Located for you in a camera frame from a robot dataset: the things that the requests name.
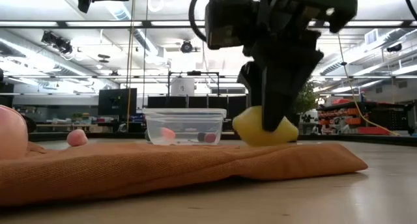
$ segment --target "pink toy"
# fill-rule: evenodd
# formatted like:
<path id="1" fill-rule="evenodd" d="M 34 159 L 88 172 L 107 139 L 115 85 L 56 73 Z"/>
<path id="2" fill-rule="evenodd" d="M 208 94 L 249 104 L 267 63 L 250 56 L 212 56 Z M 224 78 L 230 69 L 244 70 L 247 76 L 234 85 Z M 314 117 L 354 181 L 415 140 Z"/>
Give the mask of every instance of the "pink toy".
<path id="1" fill-rule="evenodd" d="M 27 151 L 27 127 L 15 110 L 0 105 L 0 160 L 23 158 Z"/>
<path id="2" fill-rule="evenodd" d="M 74 130 L 66 137 L 66 142 L 72 147 L 86 145 L 88 141 L 83 130 Z"/>

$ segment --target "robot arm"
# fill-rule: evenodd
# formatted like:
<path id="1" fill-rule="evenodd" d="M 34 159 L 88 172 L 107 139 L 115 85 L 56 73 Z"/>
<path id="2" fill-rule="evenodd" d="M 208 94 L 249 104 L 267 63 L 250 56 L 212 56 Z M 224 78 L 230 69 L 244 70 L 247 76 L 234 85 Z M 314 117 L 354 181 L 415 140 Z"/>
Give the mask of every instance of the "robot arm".
<path id="1" fill-rule="evenodd" d="M 339 32 L 356 16 L 357 0 L 210 0 L 206 6 L 206 35 L 195 25 L 194 8 L 189 17 L 196 35 L 209 49 L 243 46 L 253 57 L 245 64 L 238 82 L 249 90 L 250 104 L 262 106 L 263 129 L 273 132 L 298 92 L 323 58 L 316 50 L 320 32 L 309 23 L 329 23 Z"/>

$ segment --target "orange cloth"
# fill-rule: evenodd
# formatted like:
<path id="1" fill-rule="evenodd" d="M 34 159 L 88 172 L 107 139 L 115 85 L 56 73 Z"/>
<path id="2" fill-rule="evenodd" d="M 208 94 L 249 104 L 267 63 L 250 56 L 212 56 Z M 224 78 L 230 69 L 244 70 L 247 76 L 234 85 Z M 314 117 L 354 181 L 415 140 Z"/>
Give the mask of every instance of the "orange cloth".
<path id="1" fill-rule="evenodd" d="M 367 165 L 337 144 L 237 148 L 97 143 L 0 161 L 0 206 L 116 198 L 233 175 L 285 180 L 352 173 Z"/>

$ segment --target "clear plastic container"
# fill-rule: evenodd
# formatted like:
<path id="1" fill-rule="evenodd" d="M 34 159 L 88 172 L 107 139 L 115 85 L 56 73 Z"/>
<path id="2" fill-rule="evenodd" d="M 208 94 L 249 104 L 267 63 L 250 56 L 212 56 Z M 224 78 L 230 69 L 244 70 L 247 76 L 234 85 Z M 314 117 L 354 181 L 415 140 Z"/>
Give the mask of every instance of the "clear plastic container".
<path id="1" fill-rule="evenodd" d="M 155 145 L 217 145 L 225 109 L 144 109 Z"/>

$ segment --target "yellow sponge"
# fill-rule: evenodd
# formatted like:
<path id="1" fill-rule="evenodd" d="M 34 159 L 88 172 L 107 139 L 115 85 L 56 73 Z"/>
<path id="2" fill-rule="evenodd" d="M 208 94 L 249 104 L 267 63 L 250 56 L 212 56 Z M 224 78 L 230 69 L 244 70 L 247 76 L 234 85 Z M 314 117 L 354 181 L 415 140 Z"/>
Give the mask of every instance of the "yellow sponge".
<path id="1" fill-rule="evenodd" d="M 298 129 L 284 117 L 274 132 L 262 129 L 262 107 L 250 107 L 233 119 L 233 128 L 252 147 L 275 146 L 298 137 Z"/>

